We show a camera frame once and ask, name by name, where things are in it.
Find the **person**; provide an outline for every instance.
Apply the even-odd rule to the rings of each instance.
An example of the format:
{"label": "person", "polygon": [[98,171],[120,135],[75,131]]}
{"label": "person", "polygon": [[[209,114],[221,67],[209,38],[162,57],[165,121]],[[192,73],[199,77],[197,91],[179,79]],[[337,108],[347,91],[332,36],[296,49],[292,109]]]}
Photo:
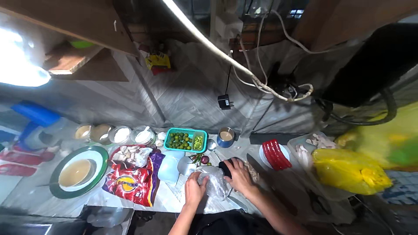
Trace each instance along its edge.
{"label": "person", "polygon": [[196,215],[196,210],[206,191],[208,176],[201,185],[197,179],[200,172],[192,173],[185,185],[186,203],[180,215],[171,228],[169,235],[222,235],[222,234],[282,234],[307,235],[309,234],[283,209],[279,209],[266,197],[251,181],[248,169],[244,163],[232,158],[233,164],[225,160],[224,163],[231,171],[232,178],[225,176],[225,180],[238,192],[242,193],[265,219],[237,212],[236,210],[208,215]]}

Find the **kitchen knife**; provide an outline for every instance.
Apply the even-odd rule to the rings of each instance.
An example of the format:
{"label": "kitchen knife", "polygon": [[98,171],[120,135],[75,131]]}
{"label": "kitchen knife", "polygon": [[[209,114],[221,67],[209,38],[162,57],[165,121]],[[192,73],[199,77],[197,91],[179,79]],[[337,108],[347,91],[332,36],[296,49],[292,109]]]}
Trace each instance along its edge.
{"label": "kitchen knife", "polygon": [[286,198],[284,194],[276,190],[272,177],[267,173],[267,171],[250,155],[247,153],[247,161],[259,174],[260,178],[271,188],[271,191],[276,196],[276,198],[286,207],[287,211],[292,215],[296,216],[298,214],[298,209],[293,205],[289,199]]}
{"label": "kitchen knife", "polygon": [[237,206],[239,206],[239,207],[241,207],[243,210],[244,210],[244,212],[245,213],[247,213],[248,212],[248,207],[246,206],[246,205],[244,205],[244,203],[242,202],[242,201],[240,201],[240,200],[238,200],[238,199],[236,199],[235,197],[233,197],[233,196],[228,196],[227,197],[227,201],[230,203],[230,204],[232,204],[232,205],[237,205]]}

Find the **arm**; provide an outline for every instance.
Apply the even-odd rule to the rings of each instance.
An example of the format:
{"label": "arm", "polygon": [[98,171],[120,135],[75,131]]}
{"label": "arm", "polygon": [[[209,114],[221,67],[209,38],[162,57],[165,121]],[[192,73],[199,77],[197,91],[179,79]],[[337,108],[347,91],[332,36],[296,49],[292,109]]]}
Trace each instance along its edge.
{"label": "arm", "polygon": [[197,207],[202,200],[206,191],[206,183],[208,177],[203,179],[202,185],[197,183],[200,172],[193,172],[186,181],[184,191],[186,195],[186,203],[181,209],[180,215],[171,228],[168,235],[187,235],[190,229],[190,224],[196,214]]}
{"label": "arm", "polygon": [[251,182],[248,169],[244,167],[244,163],[241,160],[232,158],[232,162],[233,165],[228,160],[224,161],[232,175],[232,179],[225,176],[225,180],[253,203],[277,232],[283,235],[309,234],[287,212],[277,208],[268,197],[259,191]]}

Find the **kitchen counter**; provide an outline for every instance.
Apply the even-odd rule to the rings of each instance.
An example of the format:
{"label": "kitchen counter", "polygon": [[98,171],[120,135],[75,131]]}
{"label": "kitchen counter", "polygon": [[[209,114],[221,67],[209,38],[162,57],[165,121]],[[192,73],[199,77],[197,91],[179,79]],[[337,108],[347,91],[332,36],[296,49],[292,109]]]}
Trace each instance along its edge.
{"label": "kitchen counter", "polygon": [[[216,141],[216,135],[209,134],[209,138]],[[341,202],[330,202],[333,210],[332,215],[317,215],[310,206],[309,196],[305,187],[312,185],[306,173],[300,167],[296,159],[291,155],[290,162],[293,167],[283,171],[273,171],[268,168],[260,159],[260,145],[250,144],[248,138],[239,138],[229,148],[217,147],[216,152],[219,157],[224,160],[231,157],[238,157],[244,161],[247,160],[247,153],[250,154],[275,180],[275,188],[286,195],[286,197],[298,208],[296,218],[300,221],[321,221],[334,223],[350,223],[354,218],[354,213],[349,205],[348,200]],[[210,151],[206,151],[210,162],[213,166],[217,166],[219,160],[216,155]],[[52,161],[43,163],[42,171],[38,170],[33,176],[23,178],[12,193],[7,197],[2,206],[22,209],[31,215],[43,216],[59,216],[59,217],[77,217],[82,211],[84,205],[91,206],[109,206],[109,207],[128,207],[135,210],[157,211],[157,212],[180,212],[184,205],[184,183],[187,177],[180,175],[176,186],[171,186],[161,181],[156,193],[154,207],[144,207],[134,204],[132,201],[119,198],[104,190],[103,179],[89,192],[73,199],[55,198],[49,191],[49,187],[38,185],[47,184],[51,177],[52,171],[62,160],[55,157]],[[241,201],[248,209],[248,213],[259,214],[260,212],[238,192],[231,192],[231,196]],[[198,213],[217,213],[231,209],[239,209],[237,205],[230,204],[227,200],[211,200],[209,198],[206,205],[198,209]]]}

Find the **blue mug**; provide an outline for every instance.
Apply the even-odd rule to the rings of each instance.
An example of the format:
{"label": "blue mug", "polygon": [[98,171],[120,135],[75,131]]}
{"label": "blue mug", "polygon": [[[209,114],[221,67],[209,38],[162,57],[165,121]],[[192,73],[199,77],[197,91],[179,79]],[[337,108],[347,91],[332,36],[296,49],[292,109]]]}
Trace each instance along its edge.
{"label": "blue mug", "polygon": [[218,137],[216,141],[219,146],[223,148],[229,148],[234,143],[235,133],[229,127],[222,127],[218,132]]}

